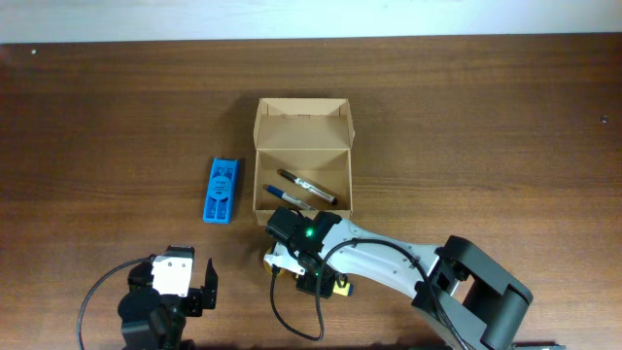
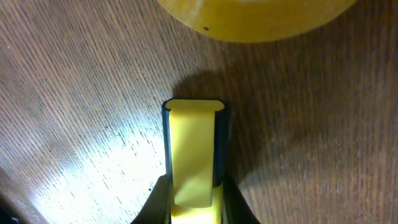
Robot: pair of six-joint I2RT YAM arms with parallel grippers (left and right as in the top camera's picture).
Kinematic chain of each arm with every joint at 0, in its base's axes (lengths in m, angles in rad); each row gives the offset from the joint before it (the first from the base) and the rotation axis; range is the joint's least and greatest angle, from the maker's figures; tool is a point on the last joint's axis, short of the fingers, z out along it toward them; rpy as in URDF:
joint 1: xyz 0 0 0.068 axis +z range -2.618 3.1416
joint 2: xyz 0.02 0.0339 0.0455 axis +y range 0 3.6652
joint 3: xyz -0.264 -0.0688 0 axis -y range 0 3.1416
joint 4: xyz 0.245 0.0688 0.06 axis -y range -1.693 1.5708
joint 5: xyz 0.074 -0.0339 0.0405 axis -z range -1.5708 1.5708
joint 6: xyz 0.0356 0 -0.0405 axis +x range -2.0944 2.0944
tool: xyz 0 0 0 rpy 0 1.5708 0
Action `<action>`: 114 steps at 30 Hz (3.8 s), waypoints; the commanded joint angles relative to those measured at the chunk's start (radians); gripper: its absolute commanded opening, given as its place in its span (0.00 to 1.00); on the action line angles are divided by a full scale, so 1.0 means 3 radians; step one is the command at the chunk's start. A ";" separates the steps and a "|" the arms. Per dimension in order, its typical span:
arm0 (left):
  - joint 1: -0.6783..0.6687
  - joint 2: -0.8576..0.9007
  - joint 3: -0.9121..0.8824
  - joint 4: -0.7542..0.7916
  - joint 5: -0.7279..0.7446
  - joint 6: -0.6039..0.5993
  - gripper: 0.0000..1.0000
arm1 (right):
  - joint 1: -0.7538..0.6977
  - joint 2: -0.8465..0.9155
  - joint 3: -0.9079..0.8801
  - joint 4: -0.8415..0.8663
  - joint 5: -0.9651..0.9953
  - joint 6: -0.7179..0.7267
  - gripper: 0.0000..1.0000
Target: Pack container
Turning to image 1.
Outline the yellow adhesive tape roll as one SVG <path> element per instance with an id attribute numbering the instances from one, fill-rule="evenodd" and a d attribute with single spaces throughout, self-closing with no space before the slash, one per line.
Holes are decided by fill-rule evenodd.
<path id="1" fill-rule="evenodd" d="M 275 244 L 268 248 L 263 256 L 263 266 L 269 272 L 277 272 L 278 276 L 288 272 L 297 272 L 297 262 L 290 256 L 286 248 Z"/>

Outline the blue whiteboard marker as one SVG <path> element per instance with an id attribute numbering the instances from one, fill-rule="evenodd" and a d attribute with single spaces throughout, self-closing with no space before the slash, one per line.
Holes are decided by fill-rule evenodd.
<path id="1" fill-rule="evenodd" d="M 287 203 L 293 205 L 295 208 L 297 209 L 301 209 L 301 210 L 307 210 L 307 211 L 316 211 L 316 208 L 309 205 L 308 203 L 302 201 L 301 199 L 298 199 L 294 196 L 292 196 L 291 194 L 284 192 L 272 185 L 265 185 L 263 187 L 268 193 L 274 195 L 275 197 L 278 197 L 284 201 L 286 201 Z"/>

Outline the black whiteboard marker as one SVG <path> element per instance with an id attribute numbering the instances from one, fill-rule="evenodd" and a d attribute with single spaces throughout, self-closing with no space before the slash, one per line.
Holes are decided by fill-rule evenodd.
<path id="1" fill-rule="evenodd" d="M 297 186 L 303 188 L 304 190 L 306 190 L 309 193 L 312 193 L 314 195 L 316 195 L 317 197 L 321 198 L 322 200 L 332 204 L 332 205 L 336 205 L 338 203 L 338 199 L 328 193 L 325 192 L 324 190 L 321 190 L 320 188 L 318 188 L 317 186 L 311 184 L 310 182 L 294 175 L 293 173 L 285 170 L 285 169 L 278 169 L 277 173 L 282 176 L 283 178 L 291 181 L 292 183 L 296 184 Z"/>

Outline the yellow highlighter pen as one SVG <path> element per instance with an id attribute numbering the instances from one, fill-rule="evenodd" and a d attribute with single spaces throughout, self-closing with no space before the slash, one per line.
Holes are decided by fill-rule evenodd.
<path id="1" fill-rule="evenodd" d="M 336 273 L 334 275 L 333 292 L 335 294 L 349 297 L 354 291 L 354 286 L 349 282 L 346 274 Z"/>

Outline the blue magnetic whiteboard duster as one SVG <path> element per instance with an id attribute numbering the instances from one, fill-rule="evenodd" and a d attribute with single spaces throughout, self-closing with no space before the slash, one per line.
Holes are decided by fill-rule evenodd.
<path id="1" fill-rule="evenodd" d="M 231 221 L 239 161 L 215 157 L 203 210 L 203 221 L 228 225 Z"/>

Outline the brown cardboard box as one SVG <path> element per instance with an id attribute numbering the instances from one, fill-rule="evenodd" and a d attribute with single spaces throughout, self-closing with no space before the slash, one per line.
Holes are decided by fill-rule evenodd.
<path id="1" fill-rule="evenodd" d="M 349 219 L 352 199 L 352 146 L 355 138 L 350 103 L 339 98 L 262 98 L 254 128 L 256 148 L 253 211 L 259 225 L 286 201 L 263 187 L 272 185 L 316 210 Z M 285 169 L 338 199 L 332 205 L 277 173 Z"/>

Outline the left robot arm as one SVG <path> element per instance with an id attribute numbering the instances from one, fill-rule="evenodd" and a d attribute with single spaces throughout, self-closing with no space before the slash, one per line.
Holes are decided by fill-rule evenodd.
<path id="1" fill-rule="evenodd" d="M 195 250 L 169 246 L 133 267 L 127 278 L 129 292 L 120 301 L 121 334 L 127 349 L 191 350 L 184 340 L 188 318 L 199 318 L 216 307 L 218 274 L 207 263 L 202 286 L 190 285 Z"/>

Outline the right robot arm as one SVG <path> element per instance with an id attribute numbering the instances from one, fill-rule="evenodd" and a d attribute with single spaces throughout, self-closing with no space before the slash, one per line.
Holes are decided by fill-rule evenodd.
<path id="1" fill-rule="evenodd" d="M 264 256 L 273 275 L 296 274 L 316 301 L 358 275 L 411 300 L 453 349 L 509 349 L 533 302 L 531 291 L 471 241 L 442 246 L 399 241 L 320 211 L 314 218 L 278 208 L 266 223 L 275 244 Z"/>

